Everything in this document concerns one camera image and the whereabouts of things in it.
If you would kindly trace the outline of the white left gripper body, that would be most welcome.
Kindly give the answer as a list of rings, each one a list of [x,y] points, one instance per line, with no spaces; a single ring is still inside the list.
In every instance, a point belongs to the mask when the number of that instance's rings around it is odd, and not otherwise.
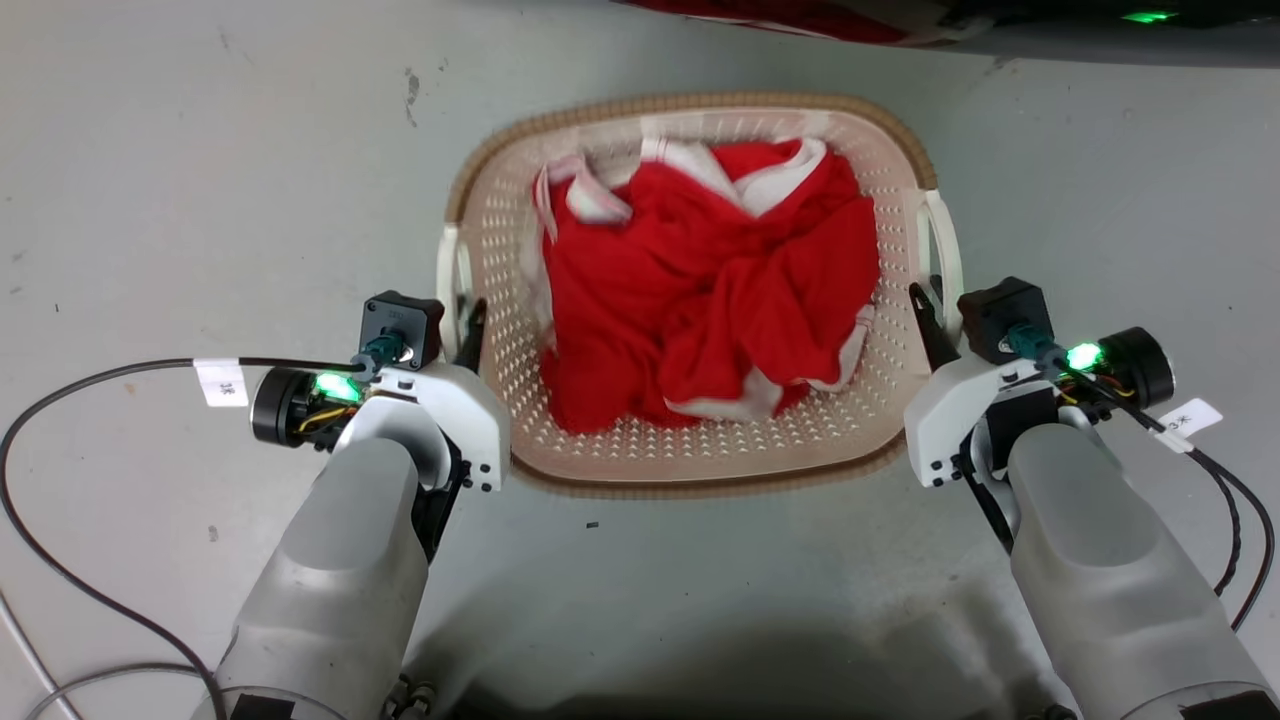
[[[475,372],[447,363],[375,377],[346,425],[346,446],[375,438],[407,451],[424,489],[447,487],[466,461],[475,484],[499,491],[512,465],[509,411]]]

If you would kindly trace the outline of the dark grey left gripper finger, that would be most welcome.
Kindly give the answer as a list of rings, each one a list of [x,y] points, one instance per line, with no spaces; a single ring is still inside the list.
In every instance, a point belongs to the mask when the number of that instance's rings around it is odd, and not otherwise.
[[[480,373],[480,363],[486,331],[488,301],[476,300],[467,311],[461,325],[462,336],[454,364],[475,374]]]

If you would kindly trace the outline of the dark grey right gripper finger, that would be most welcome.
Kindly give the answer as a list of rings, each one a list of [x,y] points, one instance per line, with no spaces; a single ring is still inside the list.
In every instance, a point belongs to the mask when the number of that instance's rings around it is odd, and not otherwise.
[[[940,323],[937,309],[928,292],[918,283],[909,286],[911,309],[925,350],[925,357],[932,372],[954,363],[960,357],[955,342]]]

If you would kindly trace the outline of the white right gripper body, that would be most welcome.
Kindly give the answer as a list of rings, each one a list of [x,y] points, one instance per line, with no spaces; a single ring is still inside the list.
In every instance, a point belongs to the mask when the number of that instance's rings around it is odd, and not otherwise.
[[[908,459],[920,484],[950,483],[952,456],[987,409],[1012,389],[1041,383],[1042,370],[1025,359],[995,365],[966,355],[937,369],[904,414]]]

